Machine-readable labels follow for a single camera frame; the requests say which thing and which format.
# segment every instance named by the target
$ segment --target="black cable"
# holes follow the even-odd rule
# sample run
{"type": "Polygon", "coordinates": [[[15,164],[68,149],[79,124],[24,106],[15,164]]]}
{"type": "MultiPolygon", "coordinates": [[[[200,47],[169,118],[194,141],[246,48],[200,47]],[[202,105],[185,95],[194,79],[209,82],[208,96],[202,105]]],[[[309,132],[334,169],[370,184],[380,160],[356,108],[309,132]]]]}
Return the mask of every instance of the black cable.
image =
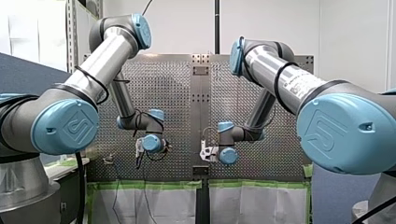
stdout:
{"type": "Polygon", "coordinates": [[[137,111],[138,114],[136,115],[136,119],[134,120],[135,129],[134,129],[133,137],[135,137],[136,134],[137,134],[138,127],[139,127],[140,124],[142,123],[142,115],[144,115],[144,114],[147,115],[147,116],[149,116],[150,118],[154,119],[158,124],[160,124],[160,126],[161,126],[161,128],[162,128],[162,130],[163,130],[163,123],[162,123],[159,119],[154,118],[154,117],[153,117],[152,115],[150,115],[149,113],[141,112],[139,109],[135,109],[135,111],[137,111]]]}
{"type": "Polygon", "coordinates": [[[128,84],[131,82],[131,80],[127,80],[127,79],[113,79],[113,81],[115,82],[123,82],[125,84],[128,84]]]}
{"type": "Polygon", "coordinates": [[[78,65],[75,68],[78,71],[80,71],[84,76],[89,77],[90,79],[95,81],[105,91],[105,98],[103,100],[97,102],[96,104],[97,105],[101,105],[102,103],[104,103],[108,99],[108,96],[110,95],[110,93],[108,92],[107,87],[101,81],[99,81],[96,77],[92,76],[87,71],[85,71],[84,69],[80,68],[78,65]]]}
{"type": "Polygon", "coordinates": [[[394,203],[396,203],[396,196],[387,200],[384,203],[381,203],[379,206],[375,207],[370,212],[368,212],[368,213],[364,214],[362,217],[356,219],[354,222],[352,222],[352,224],[363,224],[364,220],[372,217],[373,215],[379,213],[380,211],[382,211],[383,209],[389,207],[390,205],[392,205],[394,203]]]}
{"type": "Polygon", "coordinates": [[[148,1],[148,4],[146,5],[145,10],[143,10],[142,16],[144,16],[146,14],[146,11],[149,9],[149,5],[151,4],[152,0],[148,1]]]}
{"type": "Polygon", "coordinates": [[[121,224],[119,214],[116,211],[116,203],[117,203],[117,198],[118,198],[118,195],[119,195],[120,182],[121,182],[121,180],[118,179],[117,187],[116,187],[116,196],[114,197],[114,202],[113,202],[112,209],[113,209],[114,214],[116,215],[117,221],[121,224]]]}
{"type": "Polygon", "coordinates": [[[283,70],[285,70],[285,68],[294,65],[298,67],[297,63],[293,63],[293,62],[287,62],[285,64],[283,64],[282,67],[279,68],[279,70],[277,70],[276,72],[276,76],[275,76],[275,80],[274,80],[274,94],[275,97],[277,99],[277,101],[279,102],[279,104],[289,113],[294,114],[293,112],[291,112],[291,110],[285,105],[285,103],[282,101],[282,98],[280,98],[280,94],[279,94],[279,78],[280,75],[282,74],[283,70]]]}
{"type": "Polygon", "coordinates": [[[146,151],[146,155],[148,156],[148,158],[149,158],[151,161],[161,161],[161,160],[163,160],[163,159],[166,157],[167,154],[168,154],[168,151],[165,151],[165,152],[163,153],[163,155],[162,155],[159,159],[154,159],[154,158],[150,157],[149,153],[146,151]]]}
{"type": "Polygon", "coordinates": [[[84,207],[85,207],[85,174],[84,165],[82,164],[81,154],[76,153],[76,160],[78,165],[79,176],[79,208],[77,214],[77,224],[82,224],[84,221],[84,207]]]}
{"type": "Polygon", "coordinates": [[[265,122],[264,128],[268,127],[272,123],[272,121],[274,120],[275,115],[276,115],[276,105],[274,105],[273,114],[272,114],[271,118],[268,119],[268,121],[265,122]]]}
{"type": "Polygon", "coordinates": [[[147,179],[146,179],[146,176],[145,176],[145,163],[144,162],[143,162],[143,165],[142,165],[142,176],[143,176],[143,193],[145,195],[146,204],[148,206],[148,214],[149,214],[151,220],[154,222],[154,224],[158,224],[157,221],[154,219],[154,216],[151,213],[151,209],[149,208],[149,199],[148,199],[148,195],[146,193],[146,181],[147,181],[147,179]]]}

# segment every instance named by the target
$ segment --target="gray wall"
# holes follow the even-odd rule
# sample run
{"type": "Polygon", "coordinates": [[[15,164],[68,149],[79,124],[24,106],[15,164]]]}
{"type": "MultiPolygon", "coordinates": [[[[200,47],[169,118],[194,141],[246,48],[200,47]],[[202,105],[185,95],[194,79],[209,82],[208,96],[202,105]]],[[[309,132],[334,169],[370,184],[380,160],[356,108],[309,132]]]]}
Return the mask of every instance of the gray wall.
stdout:
{"type": "MultiPolygon", "coordinates": [[[[38,63],[0,53],[0,93],[41,94],[51,84],[64,82],[69,74],[38,63]]],[[[42,155],[43,163],[59,157],[42,155]]]]}

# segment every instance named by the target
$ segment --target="wall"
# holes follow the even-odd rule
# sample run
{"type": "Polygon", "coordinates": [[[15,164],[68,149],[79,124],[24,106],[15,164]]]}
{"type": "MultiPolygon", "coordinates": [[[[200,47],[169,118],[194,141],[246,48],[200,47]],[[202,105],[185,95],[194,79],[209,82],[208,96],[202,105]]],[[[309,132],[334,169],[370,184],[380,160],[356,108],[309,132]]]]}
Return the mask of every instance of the wall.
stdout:
{"type": "MultiPolygon", "coordinates": [[[[104,0],[104,15],[141,13],[147,0],[104,0]]],[[[283,41],[296,54],[318,57],[318,0],[220,1],[220,53],[240,36],[283,41]]],[[[146,52],[214,51],[214,0],[154,0],[146,17],[153,45],[146,52]]]]}
{"type": "Polygon", "coordinates": [[[64,0],[4,2],[0,7],[0,52],[66,71],[65,4],[64,0]]]}
{"type": "Polygon", "coordinates": [[[320,1],[320,77],[370,91],[388,83],[389,0],[320,1]]]}

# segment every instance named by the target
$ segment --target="metal pole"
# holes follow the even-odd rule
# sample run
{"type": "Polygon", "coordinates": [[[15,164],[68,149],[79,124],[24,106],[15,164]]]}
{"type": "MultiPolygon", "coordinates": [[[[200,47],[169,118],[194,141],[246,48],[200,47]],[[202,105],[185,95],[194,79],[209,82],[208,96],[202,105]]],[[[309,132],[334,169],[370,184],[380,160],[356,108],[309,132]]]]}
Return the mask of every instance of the metal pole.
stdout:
{"type": "Polygon", "coordinates": [[[215,0],[215,54],[220,54],[220,0],[215,0]]]}

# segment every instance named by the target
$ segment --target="small component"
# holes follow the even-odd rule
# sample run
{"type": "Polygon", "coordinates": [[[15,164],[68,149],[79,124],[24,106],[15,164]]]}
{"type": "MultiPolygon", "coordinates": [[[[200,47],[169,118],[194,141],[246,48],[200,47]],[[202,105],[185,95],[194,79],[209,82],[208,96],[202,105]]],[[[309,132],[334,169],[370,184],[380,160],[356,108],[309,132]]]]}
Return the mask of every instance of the small component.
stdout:
{"type": "Polygon", "coordinates": [[[203,161],[218,161],[217,154],[219,147],[207,147],[206,140],[201,140],[200,156],[203,161]]]}
{"type": "Polygon", "coordinates": [[[110,153],[110,155],[103,158],[103,162],[105,165],[113,165],[114,164],[114,154],[110,153]]]}

